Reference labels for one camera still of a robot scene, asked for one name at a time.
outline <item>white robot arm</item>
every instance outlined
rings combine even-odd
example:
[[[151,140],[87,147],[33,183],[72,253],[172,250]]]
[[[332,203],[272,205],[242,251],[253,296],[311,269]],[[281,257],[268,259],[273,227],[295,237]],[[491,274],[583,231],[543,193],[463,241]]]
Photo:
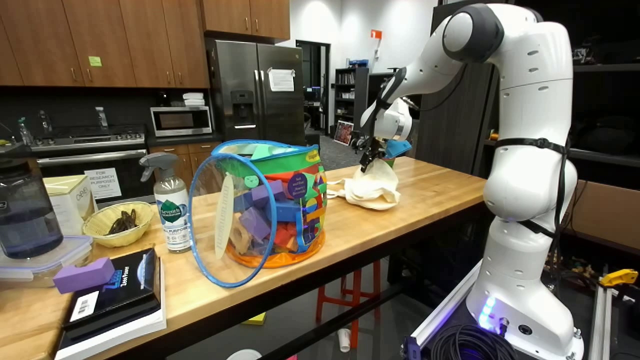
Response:
[[[360,163],[366,169],[382,156],[386,139],[408,136],[411,119],[397,105],[400,97],[439,91],[464,63],[484,62],[500,74],[500,138],[484,188],[484,201],[496,217],[467,308],[486,329],[500,331],[508,323],[505,338],[532,357],[579,360],[584,345],[574,336],[571,313],[540,281],[577,182],[564,147],[573,63],[562,25],[508,4],[459,9],[363,114],[360,124],[369,126],[369,143]]]

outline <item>doorway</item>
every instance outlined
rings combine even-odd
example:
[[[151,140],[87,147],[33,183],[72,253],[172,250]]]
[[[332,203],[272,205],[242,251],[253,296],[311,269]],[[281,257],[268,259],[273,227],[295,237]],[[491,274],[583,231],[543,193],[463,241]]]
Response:
[[[329,55],[331,45],[296,40],[302,49],[302,80],[305,93],[305,129],[329,134]]]

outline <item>black backsplash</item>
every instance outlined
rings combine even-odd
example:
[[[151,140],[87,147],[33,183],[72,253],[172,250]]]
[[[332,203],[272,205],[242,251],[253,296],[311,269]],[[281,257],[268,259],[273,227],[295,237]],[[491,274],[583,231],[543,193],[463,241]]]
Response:
[[[49,115],[53,128],[98,126],[97,106],[104,108],[109,125],[144,124],[151,132],[149,108],[158,106],[160,91],[166,92],[169,100],[181,101],[183,93],[203,90],[0,86],[0,139],[9,140],[13,135],[20,141],[18,119],[21,117],[26,118],[31,133],[38,136],[42,132],[38,120],[40,110]]]

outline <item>green leaf logo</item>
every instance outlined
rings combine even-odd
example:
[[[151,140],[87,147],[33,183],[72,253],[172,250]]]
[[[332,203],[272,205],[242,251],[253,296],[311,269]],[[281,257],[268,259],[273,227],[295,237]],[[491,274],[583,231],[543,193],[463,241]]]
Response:
[[[167,200],[160,207],[160,216],[166,222],[176,222],[182,216],[182,210],[180,210],[180,206]]]

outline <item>yellow basket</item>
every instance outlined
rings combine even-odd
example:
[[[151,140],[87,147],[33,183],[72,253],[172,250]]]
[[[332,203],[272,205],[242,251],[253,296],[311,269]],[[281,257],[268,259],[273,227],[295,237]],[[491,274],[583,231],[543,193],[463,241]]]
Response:
[[[130,213],[132,209],[136,210],[136,224],[138,226],[118,234],[105,235],[111,229],[113,222],[121,216],[123,210]],[[142,237],[153,217],[154,208],[150,204],[142,201],[124,202],[109,206],[91,215],[84,222],[82,232],[93,236],[95,242],[106,247],[127,246]]]

